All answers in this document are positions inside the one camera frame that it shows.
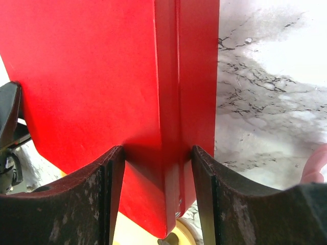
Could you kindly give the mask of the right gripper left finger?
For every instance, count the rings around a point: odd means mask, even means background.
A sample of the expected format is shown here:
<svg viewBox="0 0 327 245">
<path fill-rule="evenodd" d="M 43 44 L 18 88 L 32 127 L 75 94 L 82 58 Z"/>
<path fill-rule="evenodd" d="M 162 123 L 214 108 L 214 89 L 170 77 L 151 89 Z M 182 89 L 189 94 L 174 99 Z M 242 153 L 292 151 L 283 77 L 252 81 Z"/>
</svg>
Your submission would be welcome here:
<svg viewBox="0 0 327 245">
<path fill-rule="evenodd" d="M 124 170 L 114 146 L 33 192 L 1 195 L 1 244 L 112 244 Z"/>
</svg>

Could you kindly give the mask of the pink silicone tongs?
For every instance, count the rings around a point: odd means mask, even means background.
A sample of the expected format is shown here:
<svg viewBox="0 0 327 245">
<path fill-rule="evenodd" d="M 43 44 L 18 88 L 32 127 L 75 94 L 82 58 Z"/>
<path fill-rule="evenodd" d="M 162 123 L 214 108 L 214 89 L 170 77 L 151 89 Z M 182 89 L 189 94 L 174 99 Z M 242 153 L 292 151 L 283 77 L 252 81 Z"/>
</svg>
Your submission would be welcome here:
<svg viewBox="0 0 327 245">
<path fill-rule="evenodd" d="M 326 183 L 326 143 L 316 149 L 303 168 L 300 183 Z"/>
</svg>

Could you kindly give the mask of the red box lid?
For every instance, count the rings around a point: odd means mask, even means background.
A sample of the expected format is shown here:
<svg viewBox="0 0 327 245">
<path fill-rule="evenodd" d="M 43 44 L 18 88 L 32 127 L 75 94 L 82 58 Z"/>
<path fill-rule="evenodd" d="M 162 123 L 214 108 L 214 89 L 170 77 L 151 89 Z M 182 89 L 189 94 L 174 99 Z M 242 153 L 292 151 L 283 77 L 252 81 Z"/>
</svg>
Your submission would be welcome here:
<svg viewBox="0 0 327 245">
<path fill-rule="evenodd" d="M 69 174 L 122 145 L 127 166 L 171 190 L 176 17 L 175 1 L 1 1 L 1 58 L 40 155 Z"/>
</svg>

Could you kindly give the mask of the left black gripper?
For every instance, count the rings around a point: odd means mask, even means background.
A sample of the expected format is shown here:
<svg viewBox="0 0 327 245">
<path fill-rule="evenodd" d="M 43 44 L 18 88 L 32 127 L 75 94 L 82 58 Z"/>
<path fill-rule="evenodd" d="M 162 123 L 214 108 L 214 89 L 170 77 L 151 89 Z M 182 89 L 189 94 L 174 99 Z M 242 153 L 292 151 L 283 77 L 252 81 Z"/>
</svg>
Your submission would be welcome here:
<svg viewBox="0 0 327 245">
<path fill-rule="evenodd" d="M 1 194 L 24 180 L 21 162 L 14 151 L 30 141 L 31 136 L 26 125 L 17 125 L 20 99 L 18 83 L 8 82 L 1 86 L 1 139 L 13 139 L 1 148 Z"/>
</svg>

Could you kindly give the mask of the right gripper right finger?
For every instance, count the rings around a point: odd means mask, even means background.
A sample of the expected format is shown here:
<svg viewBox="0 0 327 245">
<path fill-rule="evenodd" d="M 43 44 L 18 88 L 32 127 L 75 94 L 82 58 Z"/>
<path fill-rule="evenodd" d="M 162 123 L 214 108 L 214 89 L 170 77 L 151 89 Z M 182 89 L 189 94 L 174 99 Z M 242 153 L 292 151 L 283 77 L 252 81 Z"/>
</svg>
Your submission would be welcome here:
<svg viewBox="0 0 327 245">
<path fill-rule="evenodd" d="M 205 244 L 326 244 L 326 185 L 277 190 L 192 148 L 192 170 Z"/>
</svg>

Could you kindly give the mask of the red chocolate box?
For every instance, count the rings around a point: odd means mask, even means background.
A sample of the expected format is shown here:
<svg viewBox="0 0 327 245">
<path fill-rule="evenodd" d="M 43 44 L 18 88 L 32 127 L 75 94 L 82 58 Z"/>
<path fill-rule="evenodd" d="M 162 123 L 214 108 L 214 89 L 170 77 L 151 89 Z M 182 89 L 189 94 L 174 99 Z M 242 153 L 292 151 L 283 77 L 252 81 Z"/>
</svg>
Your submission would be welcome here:
<svg viewBox="0 0 327 245">
<path fill-rule="evenodd" d="M 213 154 L 215 142 L 219 1 L 178 3 L 178 62 L 182 179 L 181 213 L 195 201 L 191 150 Z"/>
</svg>

